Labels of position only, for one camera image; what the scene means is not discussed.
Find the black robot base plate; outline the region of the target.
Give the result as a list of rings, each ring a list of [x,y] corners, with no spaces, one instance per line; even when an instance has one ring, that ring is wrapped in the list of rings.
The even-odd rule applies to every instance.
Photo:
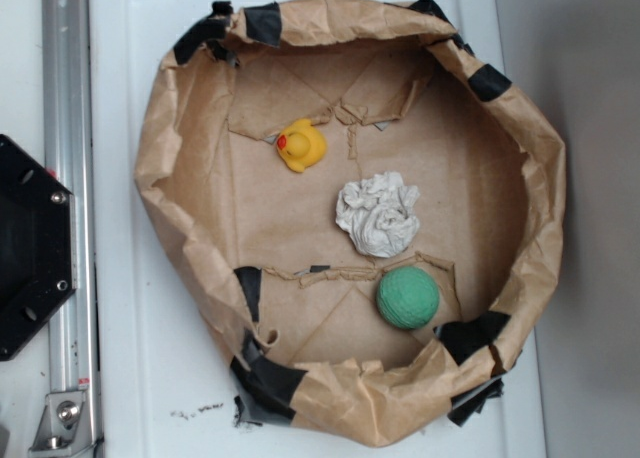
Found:
[[[75,291],[73,194],[1,137],[1,360],[14,359]]]

